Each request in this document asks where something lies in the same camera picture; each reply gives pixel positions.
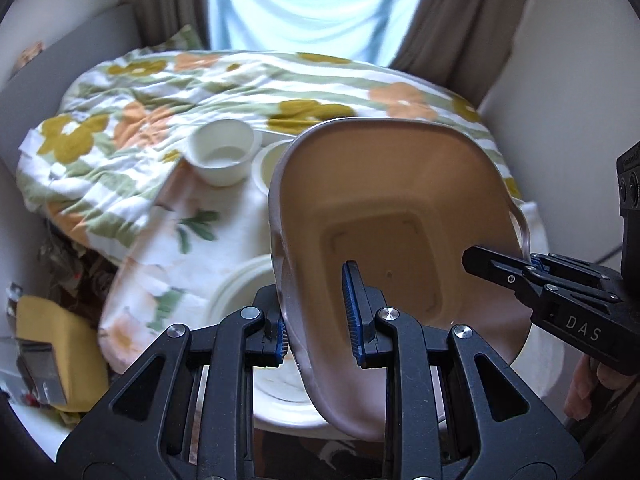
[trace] camera lens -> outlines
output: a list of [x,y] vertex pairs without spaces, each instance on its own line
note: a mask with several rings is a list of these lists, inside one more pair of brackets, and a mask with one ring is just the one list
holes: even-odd
[[629,198],[631,205],[636,207],[638,205],[638,177],[635,173],[632,173],[629,178]]

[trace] metal screw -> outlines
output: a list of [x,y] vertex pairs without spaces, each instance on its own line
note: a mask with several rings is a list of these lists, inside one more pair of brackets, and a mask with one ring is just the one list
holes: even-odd
[[240,311],[240,316],[245,319],[255,319],[260,316],[260,309],[256,306],[246,306]]
[[456,325],[453,327],[453,333],[460,339],[469,339],[474,334],[474,331],[467,325]]
[[378,311],[378,315],[385,321],[393,321],[395,319],[398,319],[400,313],[396,309],[391,308],[390,306],[386,306],[385,308],[381,308]]
[[180,323],[171,325],[169,328],[166,329],[166,334],[169,337],[173,337],[173,338],[182,337],[185,332],[187,332],[186,327],[184,325],[181,325]]

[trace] finger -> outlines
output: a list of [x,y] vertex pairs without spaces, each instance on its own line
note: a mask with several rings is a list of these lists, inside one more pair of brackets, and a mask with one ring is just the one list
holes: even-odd
[[603,364],[598,365],[598,380],[602,386],[609,390],[623,390],[629,386],[635,378],[635,376],[620,374]]
[[574,420],[583,420],[591,412],[591,399],[580,397],[572,383],[564,402],[564,414]]
[[574,379],[572,385],[581,399],[588,399],[593,389],[597,386],[598,380],[596,374],[589,366],[590,357],[583,354],[575,365]]

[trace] floral bedding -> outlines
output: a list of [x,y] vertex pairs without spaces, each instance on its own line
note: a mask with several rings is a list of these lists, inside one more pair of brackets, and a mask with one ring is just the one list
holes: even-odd
[[202,124],[240,119],[295,136],[341,117],[393,117],[452,126],[515,183],[478,113],[460,96],[395,70],[318,54],[208,52],[189,27],[165,44],[83,73],[59,114],[20,146],[27,207],[119,264]]

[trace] yellow plastic container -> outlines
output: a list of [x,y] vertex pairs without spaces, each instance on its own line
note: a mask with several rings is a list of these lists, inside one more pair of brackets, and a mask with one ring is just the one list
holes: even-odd
[[88,412],[109,389],[97,333],[82,317],[53,301],[23,296],[18,302],[16,335],[53,346],[66,397],[66,404],[54,404],[54,408],[67,413]]

